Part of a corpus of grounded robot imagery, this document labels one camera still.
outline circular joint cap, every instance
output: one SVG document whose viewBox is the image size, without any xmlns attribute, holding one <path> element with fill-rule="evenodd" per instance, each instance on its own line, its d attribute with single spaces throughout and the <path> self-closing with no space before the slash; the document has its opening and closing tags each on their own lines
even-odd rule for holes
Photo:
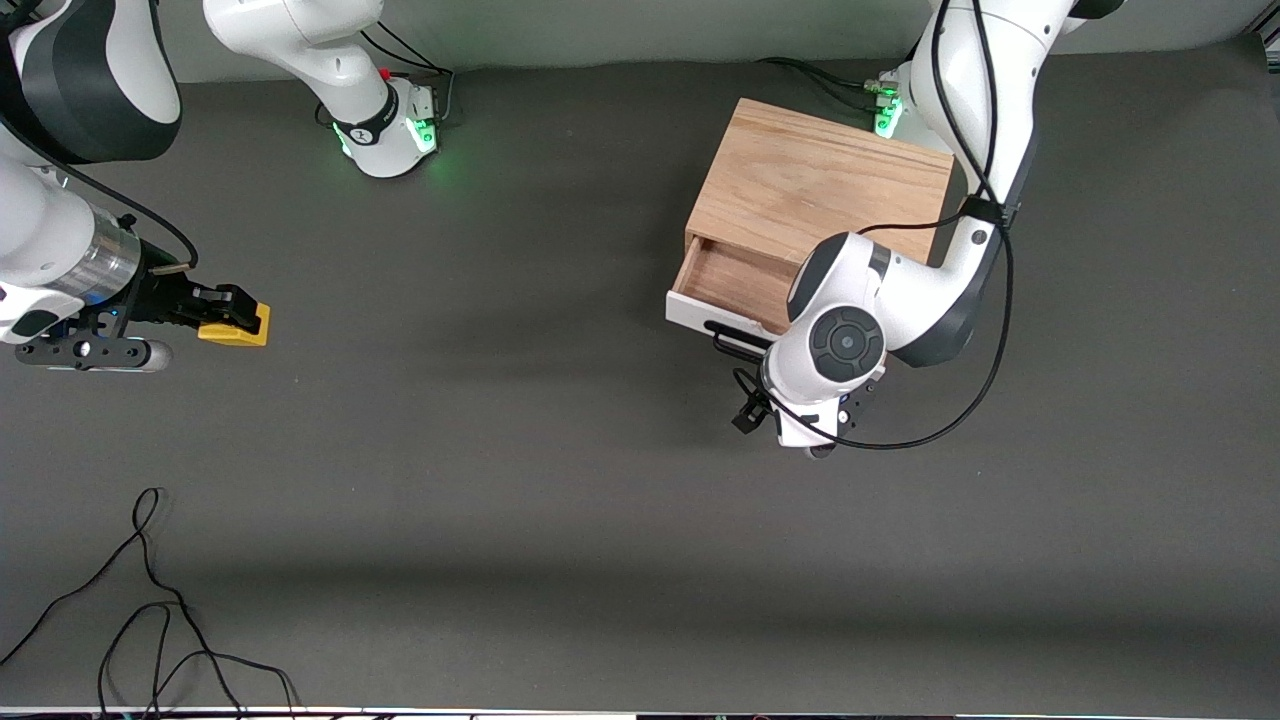
<svg viewBox="0 0 1280 720">
<path fill-rule="evenodd" d="M 818 373 L 831 382 L 847 383 L 879 365 L 884 332 L 861 307 L 833 307 L 813 324 L 809 356 Z"/>
</svg>

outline cable connector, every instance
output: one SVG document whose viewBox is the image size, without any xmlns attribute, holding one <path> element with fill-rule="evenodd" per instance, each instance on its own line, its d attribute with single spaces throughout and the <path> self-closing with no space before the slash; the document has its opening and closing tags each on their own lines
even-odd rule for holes
<svg viewBox="0 0 1280 720">
<path fill-rule="evenodd" d="M 869 79 L 863 83 L 863 90 L 876 95 L 883 95 L 886 97 L 897 97 L 899 86 L 896 81 Z"/>
</svg>

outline gray wall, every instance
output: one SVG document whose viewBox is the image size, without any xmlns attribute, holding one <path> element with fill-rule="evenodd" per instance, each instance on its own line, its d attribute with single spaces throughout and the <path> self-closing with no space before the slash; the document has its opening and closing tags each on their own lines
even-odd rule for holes
<svg viewBox="0 0 1280 720">
<path fill-rule="evenodd" d="M 1129 0 L 1060 44 L 1065 53 L 1179 50 L 1236 35 L 1267 0 Z M 384 19 L 438 63 L 577 67 L 635 60 L 892 58 L 925 0 L 388 0 Z M 223 49 L 196 0 L 170 0 L 165 42 L 183 82 L 284 77 Z"/>
</svg>

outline black tape strap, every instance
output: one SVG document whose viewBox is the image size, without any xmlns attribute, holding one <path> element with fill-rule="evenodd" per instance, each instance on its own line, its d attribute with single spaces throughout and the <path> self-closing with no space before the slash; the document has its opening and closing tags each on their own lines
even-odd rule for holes
<svg viewBox="0 0 1280 720">
<path fill-rule="evenodd" d="M 978 197 L 977 195 L 970 195 L 964 199 L 964 202 L 960 205 L 960 214 L 991 223 L 997 228 L 1004 227 L 1006 219 L 1005 210 L 998 202 L 986 197 Z"/>
<path fill-rule="evenodd" d="M 334 120 L 342 135 L 346 135 L 356 145 L 376 145 L 378 138 L 383 136 L 383 131 L 389 128 L 396 120 L 399 113 L 399 94 L 390 85 L 387 85 L 387 102 L 383 104 L 383 109 L 378 111 L 376 115 L 369 118 L 362 123 L 343 123 Z"/>
</svg>

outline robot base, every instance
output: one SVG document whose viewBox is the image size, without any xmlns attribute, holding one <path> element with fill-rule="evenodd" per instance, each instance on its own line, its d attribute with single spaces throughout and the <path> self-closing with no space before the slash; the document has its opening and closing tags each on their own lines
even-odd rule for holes
<svg viewBox="0 0 1280 720">
<path fill-rule="evenodd" d="M 398 117 L 381 133 L 378 142 L 360 145 L 334 127 L 342 151 L 366 176 L 393 178 L 412 170 L 422 158 L 436 149 L 435 97 L 430 87 L 419 87 L 403 78 L 388 85 L 397 95 Z"/>
</svg>

